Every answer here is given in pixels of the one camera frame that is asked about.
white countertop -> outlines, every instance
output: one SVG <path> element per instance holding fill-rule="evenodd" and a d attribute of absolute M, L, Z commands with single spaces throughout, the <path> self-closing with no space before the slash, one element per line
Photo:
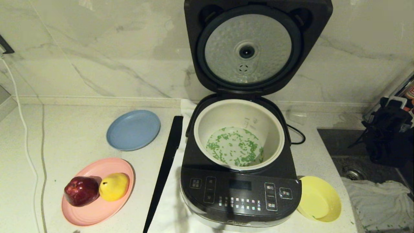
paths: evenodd
<path fill-rule="evenodd" d="M 172 105 L 171 101 L 166 103 L 168 106 L 165 108 L 23 106 L 29 127 L 29 151 L 39 174 L 36 212 L 39 224 L 42 220 L 41 212 L 44 212 L 48 233 L 142 232 L 171 123 L 173 117 L 180 114 L 178 104 Z M 142 149 L 117 151 L 107 144 L 106 130 L 118 116 L 135 109 L 147 109 L 156 113 L 161 120 L 160 133 Z M 317 128 L 361 129 L 360 114 L 312 112 L 300 120 L 292 112 L 284 115 L 287 123 L 306 135 L 304 144 L 291 146 L 297 175 L 313 175 L 329 182 L 340 195 L 342 214 L 332 223 L 321 223 L 308 220 L 295 211 L 290 219 L 275 227 L 275 232 L 357 232 L 348 194 Z M 33 175 L 24 155 L 23 135 L 23 126 L 16 108 L 0 121 L 0 232 L 36 232 L 31 211 Z M 291 137 L 292 141 L 300 140 L 300 136 L 292 131 Z M 95 226 L 83 228 L 68 223 L 60 207 L 63 188 L 83 167 L 108 157 L 125 159 L 135 170 L 136 183 L 128 202 L 116 215 Z M 44 180 L 42 158 L 47 177 L 43 209 L 40 205 Z"/>

blue plate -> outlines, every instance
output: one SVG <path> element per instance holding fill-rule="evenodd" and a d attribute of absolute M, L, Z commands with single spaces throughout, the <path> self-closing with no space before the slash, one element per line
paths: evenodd
<path fill-rule="evenodd" d="M 108 128 L 106 139 L 118 150 L 138 150 L 156 138 L 161 128 L 158 116 L 147 110 L 135 110 L 118 117 Z"/>

inner lid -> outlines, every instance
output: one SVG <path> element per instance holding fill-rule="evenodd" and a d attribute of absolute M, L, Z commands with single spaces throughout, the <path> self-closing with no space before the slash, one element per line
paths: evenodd
<path fill-rule="evenodd" d="M 272 78 L 287 64 L 292 41 L 275 19 L 258 14 L 233 17 L 219 25 L 205 45 L 208 68 L 229 83 L 252 84 Z"/>
<path fill-rule="evenodd" d="M 295 68 L 301 48 L 300 30 L 286 13 L 259 5 L 236 7 L 201 32 L 197 59 L 205 75 L 199 78 L 214 83 L 209 89 L 215 92 L 268 95 Z"/>

sink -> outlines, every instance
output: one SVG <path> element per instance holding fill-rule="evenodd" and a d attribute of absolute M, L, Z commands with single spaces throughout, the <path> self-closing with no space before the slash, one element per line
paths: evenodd
<path fill-rule="evenodd" d="M 363 133 L 363 130 L 318 129 L 318 132 L 340 176 L 375 183 L 394 180 L 408 187 L 412 198 L 412 178 L 409 183 L 399 169 L 371 162 L 363 143 L 347 148 Z"/>

control panel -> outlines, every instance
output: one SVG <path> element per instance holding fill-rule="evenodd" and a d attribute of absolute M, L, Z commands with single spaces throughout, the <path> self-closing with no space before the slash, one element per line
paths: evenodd
<path fill-rule="evenodd" d="M 195 171 L 181 177 L 187 180 L 182 180 L 183 189 L 187 189 L 191 199 L 218 211 L 277 215 L 296 209 L 300 201 L 301 184 L 298 180 L 235 172 Z"/>

